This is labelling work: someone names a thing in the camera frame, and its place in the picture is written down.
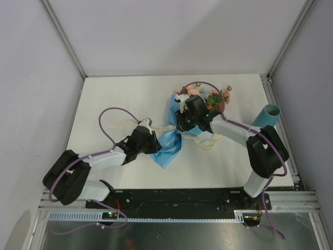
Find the blue flower bouquet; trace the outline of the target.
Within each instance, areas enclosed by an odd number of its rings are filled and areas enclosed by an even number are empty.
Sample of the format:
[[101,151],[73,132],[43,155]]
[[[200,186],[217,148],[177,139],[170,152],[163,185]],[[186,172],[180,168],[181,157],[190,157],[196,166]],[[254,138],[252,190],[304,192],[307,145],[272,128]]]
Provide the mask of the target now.
[[168,123],[166,127],[154,129],[163,134],[158,139],[162,149],[152,154],[152,159],[163,169],[166,168],[179,154],[186,139],[193,140],[196,146],[204,151],[209,151],[223,136],[204,132],[195,125],[186,107],[185,99],[198,96],[202,99],[207,111],[221,113],[230,103],[230,92],[233,87],[227,85],[221,90],[216,87],[207,89],[202,87],[203,82],[190,83],[181,87],[172,96],[168,111]]

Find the cream printed ribbon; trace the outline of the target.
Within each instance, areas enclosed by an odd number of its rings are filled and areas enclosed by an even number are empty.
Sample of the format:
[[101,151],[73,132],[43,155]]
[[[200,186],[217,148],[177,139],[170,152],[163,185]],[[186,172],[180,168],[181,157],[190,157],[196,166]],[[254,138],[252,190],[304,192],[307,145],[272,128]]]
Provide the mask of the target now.
[[[130,123],[136,123],[136,121],[134,119],[124,119],[120,122],[114,123],[112,125],[108,125],[108,127],[113,129],[113,128],[117,128],[117,127],[126,126]],[[156,132],[164,132],[166,134],[167,132],[169,132],[171,130],[175,130],[176,126],[175,125],[168,125],[166,127],[152,126],[151,128]],[[217,142],[219,142],[225,138],[222,135],[213,134],[213,135],[209,135],[208,139],[203,139],[201,137],[202,134],[203,133],[201,133],[198,136],[194,136],[194,135],[189,135],[189,134],[185,134],[184,132],[181,132],[182,138],[193,140],[198,148],[200,148],[201,150],[206,151],[206,152],[210,151]]]

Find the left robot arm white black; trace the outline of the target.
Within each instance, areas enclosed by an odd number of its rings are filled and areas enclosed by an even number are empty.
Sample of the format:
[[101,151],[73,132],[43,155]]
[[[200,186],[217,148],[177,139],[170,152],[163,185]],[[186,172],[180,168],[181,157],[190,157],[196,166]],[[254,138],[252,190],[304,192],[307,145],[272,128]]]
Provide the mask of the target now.
[[107,168],[126,165],[139,154],[154,154],[161,149],[155,131],[137,126],[110,150],[84,156],[71,149],[64,151],[42,182],[49,190],[50,202],[69,205],[78,199],[96,200],[103,208],[109,208],[115,202],[114,189],[104,180],[91,181],[88,177]]

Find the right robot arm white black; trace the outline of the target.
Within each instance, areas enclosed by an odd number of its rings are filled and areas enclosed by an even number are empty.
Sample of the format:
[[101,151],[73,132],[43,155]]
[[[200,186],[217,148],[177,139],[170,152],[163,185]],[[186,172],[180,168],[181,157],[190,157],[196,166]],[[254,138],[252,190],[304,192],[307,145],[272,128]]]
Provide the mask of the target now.
[[252,209],[274,177],[287,175],[289,154],[273,126],[250,126],[228,119],[219,111],[209,111],[202,98],[194,95],[176,95],[180,110],[175,112],[177,129],[181,132],[198,127],[203,132],[225,136],[247,149],[252,172],[243,186],[240,203]]

